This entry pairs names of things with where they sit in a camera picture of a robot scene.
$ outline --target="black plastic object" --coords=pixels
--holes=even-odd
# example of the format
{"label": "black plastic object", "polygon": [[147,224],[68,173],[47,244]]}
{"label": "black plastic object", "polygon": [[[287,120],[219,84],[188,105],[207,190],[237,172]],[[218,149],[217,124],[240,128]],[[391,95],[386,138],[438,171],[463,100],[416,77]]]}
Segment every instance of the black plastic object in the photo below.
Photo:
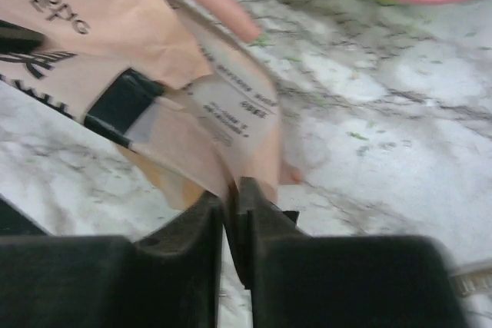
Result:
{"label": "black plastic object", "polygon": [[423,237],[309,237],[241,183],[237,267],[254,328],[465,328],[444,260]]}
{"label": "black plastic object", "polygon": [[40,227],[0,197],[0,237],[40,236],[44,234],[46,233]]}
{"label": "black plastic object", "polygon": [[210,194],[136,245],[0,237],[0,326],[215,327],[221,238],[221,205]]}
{"label": "black plastic object", "polygon": [[44,35],[0,20],[0,53],[29,53],[41,46]]}

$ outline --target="countertop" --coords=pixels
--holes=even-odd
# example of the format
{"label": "countertop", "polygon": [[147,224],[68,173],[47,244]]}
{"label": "countertop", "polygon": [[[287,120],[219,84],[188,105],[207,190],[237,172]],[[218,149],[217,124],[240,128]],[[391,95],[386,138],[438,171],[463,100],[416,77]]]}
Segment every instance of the countertop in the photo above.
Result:
{"label": "countertop", "polygon": [[[278,204],[299,227],[425,234],[458,266],[492,259],[492,0],[238,1],[264,30],[248,50],[278,77],[304,175]],[[3,84],[0,99],[0,193],[47,231],[136,240],[177,214],[104,139]],[[477,299],[470,315],[492,326],[492,297]],[[226,247],[220,326],[250,326],[249,306]]]}

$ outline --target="brown paper bag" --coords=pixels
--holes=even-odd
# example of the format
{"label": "brown paper bag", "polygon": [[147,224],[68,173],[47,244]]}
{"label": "brown paper bag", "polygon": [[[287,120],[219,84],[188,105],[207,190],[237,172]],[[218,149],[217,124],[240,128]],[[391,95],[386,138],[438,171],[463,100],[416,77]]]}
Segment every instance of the brown paper bag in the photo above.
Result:
{"label": "brown paper bag", "polygon": [[44,34],[50,49],[117,55],[172,88],[210,73],[165,0],[0,0],[0,19]]}
{"label": "brown paper bag", "polygon": [[[122,0],[108,0],[111,2],[123,4]],[[99,38],[81,42],[80,35],[71,34],[73,24],[59,31],[28,7],[13,12],[5,7],[15,2],[1,0],[0,18],[47,34],[48,46],[70,47],[70,51],[0,55],[2,80],[114,141],[174,208],[186,209],[204,190],[227,201],[241,176],[255,177],[268,199],[275,202],[281,127],[277,96],[268,73],[195,11],[179,0],[173,3],[179,8],[178,17],[162,0],[151,0],[146,8],[149,13],[155,11],[148,15],[152,20],[165,18],[160,8],[169,13],[168,20],[159,26],[162,30],[155,29],[157,22],[145,24],[140,18],[130,17],[121,28],[118,22],[111,23],[117,13],[138,13],[141,2],[128,7],[115,5],[118,12],[109,14],[104,13],[105,7],[95,5],[103,13],[93,22],[91,32]],[[127,37],[130,20],[143,35]],[[194,50],[196,41],[179,21],[199,41],[206,58],[194,53],[199,52]],[[159,36],[157,41],[149,40],[141,29],[145,25],[154,34],[169,35],[172,32],[168,28],[175,30],[175,42],[166,44],[169,39]],[[155,76],[152,67],[158,65],[167,47],[187,50],[188,54],[181,55],[176,64],[179,75],[165,71],[165,76],[158,78],[166,85],[183,85],[188,61],[204,66],[201,71],[213,73],[191,74],[187,82],[193,83],[183,90],[159,89],[145,72]],[[81,51],[104,57],[79,54]]]}

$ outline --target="marble countertop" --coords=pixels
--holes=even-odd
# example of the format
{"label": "marble countertop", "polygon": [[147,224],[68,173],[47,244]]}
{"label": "marble countertop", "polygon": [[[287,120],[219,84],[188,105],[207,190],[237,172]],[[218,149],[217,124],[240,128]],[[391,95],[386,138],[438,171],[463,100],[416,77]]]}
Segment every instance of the marble countertop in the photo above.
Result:
{"label": "marble countertop", "polygon": [[[299,227],[425,234],[458,266],[492,259],[492,0],[238,1],[264,29],[249,50],[278,77],[305,177],[280,189]],[[0,193],[46,230],[135,240],[177,214],[107,141],[6,85],[0,99]],[[492,301],[477,304],[492,326]],[[226,247],[220,326],[250,326],[249,306]]]}

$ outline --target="black tape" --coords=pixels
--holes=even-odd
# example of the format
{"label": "black tape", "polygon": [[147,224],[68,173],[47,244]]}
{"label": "black tape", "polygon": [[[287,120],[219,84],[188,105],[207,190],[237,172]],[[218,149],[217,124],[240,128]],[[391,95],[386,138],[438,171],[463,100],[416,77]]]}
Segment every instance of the black tape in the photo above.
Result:
{"label": "black tape", "polygon": [[29,53],[43,41],[44,36],[38,32],[0,20],[0,53]]}
{"label": "black tape", "polygon": [[128,148],[130,141],[125,133],[164,92],[161,84],[129,68],[92,105],[85,116],[84,126]]}
{"label": "black tape", "polygon": [[46,234],[33,221],[0,195],[0,237],[41,236]]}
{"label": "black tape", "polygon": [[282,211],[282,213],[284,214],[284,216],[289,218],[292,223],[294,223],[295,225],[298,224],[298,219],[299,219],[299,212],[298,211],[284,210],[284,211]]}

